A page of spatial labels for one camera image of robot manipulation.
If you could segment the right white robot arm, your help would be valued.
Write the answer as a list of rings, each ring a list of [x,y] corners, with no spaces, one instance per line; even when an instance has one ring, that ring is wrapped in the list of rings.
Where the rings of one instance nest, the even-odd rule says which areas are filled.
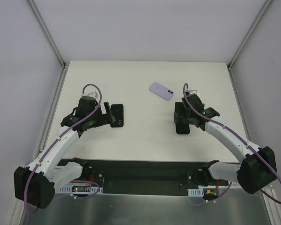
[[[202,186],[212,185],[217,180],[238,183],[249,194],[260,191],[277,179],[274,151],[244,139],[231,128],[212,107],[205,108],[196,94],[188,93],[181,102],[174,104],[176,133],[188,135],[194,125],[223,144],[238,160],[237,164],[212,160],[193,175]]]

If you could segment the black phone case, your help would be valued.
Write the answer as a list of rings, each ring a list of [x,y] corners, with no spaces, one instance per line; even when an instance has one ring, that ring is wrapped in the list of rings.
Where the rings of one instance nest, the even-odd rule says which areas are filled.
[[[176,128],[176,133],[178,135],[188,135],[188,134],[190,134],[189,124],[176,123],[175,128]]]

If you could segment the black cased phone with ring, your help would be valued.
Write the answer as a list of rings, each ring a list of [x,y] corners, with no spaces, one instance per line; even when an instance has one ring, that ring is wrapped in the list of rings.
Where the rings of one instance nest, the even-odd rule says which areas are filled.
[[[111,123],[112,128],[122,128],[124,126],[124,106],[122,104],[111,105],[111,112],[115,121]]]

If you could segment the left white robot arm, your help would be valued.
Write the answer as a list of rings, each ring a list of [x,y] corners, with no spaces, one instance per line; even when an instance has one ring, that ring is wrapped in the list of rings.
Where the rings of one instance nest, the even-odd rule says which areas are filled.
[[[106,112],[102,113],[95,97],[83,96],[78,106],[61,122],[55,139],[26,167],[18,167],[14,172],[15,197],[24,202],[24,207],[35,206],[45,209],[55,193],[69,182],[89,179],[89,165],[74,158],[60,169],[56,166],[70,147],[88,129],[115,122],[108,102],[104,102]]]

